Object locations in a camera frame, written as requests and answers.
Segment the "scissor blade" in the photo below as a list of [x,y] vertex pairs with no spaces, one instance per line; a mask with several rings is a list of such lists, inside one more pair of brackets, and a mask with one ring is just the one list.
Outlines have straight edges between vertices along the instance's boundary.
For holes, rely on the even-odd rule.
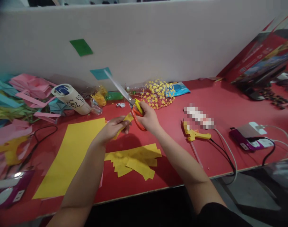
[[118,91],[124,96],[125,99],[127,99],[127,101],[131,104],[134,105],[135,104],[135,100],[130,97],[130,95],[125,91],[125,89],[118,83],[116,82],[112,76],[104,69],[105,74],[108,76],[108,78],[112,81],[112,83],[116,86],[116,88],[118,89]]

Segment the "scissors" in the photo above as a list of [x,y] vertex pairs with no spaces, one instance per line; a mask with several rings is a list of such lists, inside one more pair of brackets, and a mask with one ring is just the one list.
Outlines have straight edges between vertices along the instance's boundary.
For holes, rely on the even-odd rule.
[[129,102],[129,105],[131,107],[131,115],[134,118],[135,123],[137,124],[138,128],[142,131],[147,131],[145,127],[139,123],[137,116],[143,117],[144,116],[144,111],[140,107],[139,100],[133,99],[126,91],[125,89],[118,83],[116,82],[112,76],[104,69],[105,74],[108,76],[108,78],[112,81],[112,83],[116,86],[118,91],[124,96],[125,99]]

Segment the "green bottle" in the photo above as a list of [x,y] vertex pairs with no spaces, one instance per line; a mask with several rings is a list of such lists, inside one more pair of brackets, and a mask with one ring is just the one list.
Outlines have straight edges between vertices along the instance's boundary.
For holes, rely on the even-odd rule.
[[106,99],[106,101],[122,100],[122,99],[124,99],[124,97],[120,92],[111,91],[111,92],[108,92],[107,95],[105,95],[105,99]]

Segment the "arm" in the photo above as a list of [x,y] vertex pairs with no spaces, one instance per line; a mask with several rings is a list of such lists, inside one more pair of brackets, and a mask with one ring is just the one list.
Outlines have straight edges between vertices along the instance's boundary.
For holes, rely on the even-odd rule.
[[52,226],[84,226],[99,188],[105,158],[105,145],[121,128],[129,131],[124,116],[112,119],[91,142],[85,158],[70,183],[60,210],[48,223]]
[[160,126],[155,111],[145,102],[140,102],[140,105],[145,115],[138,120],[160,142],[169,162],[182,178],[196,213],[200,213],[203,206],[210,202],[226,206],[198,162]]

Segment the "blue paper square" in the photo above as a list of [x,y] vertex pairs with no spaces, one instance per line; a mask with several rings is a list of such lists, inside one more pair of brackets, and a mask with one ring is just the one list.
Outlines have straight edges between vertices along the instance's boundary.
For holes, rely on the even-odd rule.
[[97,80],[108,79],[108,76],[107,76],[106,73],[104,72],[104,69],[106,69],[106,71],[111,75],[110,69],[109,69],[108,67],[103,68],[103,69],[90,70],[90,72],[94,75],[94,77],[95,77]]

